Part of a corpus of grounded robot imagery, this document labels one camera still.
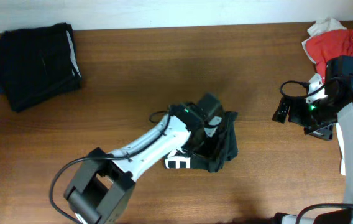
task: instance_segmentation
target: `black folded shirt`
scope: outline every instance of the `black folded shirt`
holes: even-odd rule
[[[66,23],[5,32],[0,38],[0,92],[19,112],[80,88],[73,29]]]

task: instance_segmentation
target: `black cloth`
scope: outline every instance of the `black cloth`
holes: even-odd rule
[[[209,144],[204,143],[203,147],[215,147],[209,150],[219,150],[219,155],[213,159],[207,159],[201,156],[192,155],[190,157],[190,168],[191,169],[203,169],[208,172],[218,172],[223,168],[226,161],[234,159],[239,150],[237,148],[236,134],[234,132],[234,121],[237,118],[237,112],[226,112],[225,113],[225,130],[216,132],[215,141],[209,139]]]
[[[6,31],[0,38],[0,92],[22,111],[80,88],[73,29],[66,23]]]

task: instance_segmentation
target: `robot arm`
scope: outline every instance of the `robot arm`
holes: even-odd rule
[[[200,156],[204,140],[224,127],[223,114],[221,102],[211,94],[205,95],[197,104],[171,105],[163,119],[139,139],[108,154],[97,148],[83,158],[84,162],[63,194],[78,220],[54,206],[55,182],[50,189],[52,205],[77,223],[114,223],[126,208],[137,179],[175,149]],[[212,125],[213,119],[220,122]],[[105,187],[97,175],[109,178],[112,186]]]
[[[309,91],[309,84],[295,82],[303,85]],[[346,191],[344,204],[321,204],[319,207],[341,207],[345,210],[327,213],[316,219],[302,218],[300,223],[353,223],[353,57],[341,56],[328,62],[326,83],[322,86],[324,94],[314,98],[317,89],[309,92],[308,98],[284,95],[280,106],[273,116],[274,121],[284,123],[288,120],[304,127],[305,134],[310,134],[324,140],[332,139],[332,128],[338,123],[343,136],[344,160],[346,168]],[[296,216],[283,217],[282,224],[298,223]]]

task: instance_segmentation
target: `wooden table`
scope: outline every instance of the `wooden table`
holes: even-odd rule
[[[81,90],[21,113],[0,95],[0,223],[69,223],[48,202],[62,165],[97,146],[111,151],[135,140],[153,126],[150,113],[207,91],[239,112],[238,157],[215,174],[156,163],[138,180],[121,223],[231,222],[341,202],[337,141],[271,120],[280,84],[314,74],[301,46],[310,25],[75,32]],[[76,168],[55,189],[67,211],[62,193]]]

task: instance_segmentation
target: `white wall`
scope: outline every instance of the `white wall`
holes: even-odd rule
[[[0,0],[0,32],[70,23],[75,30],[353,20],[353,0]]]

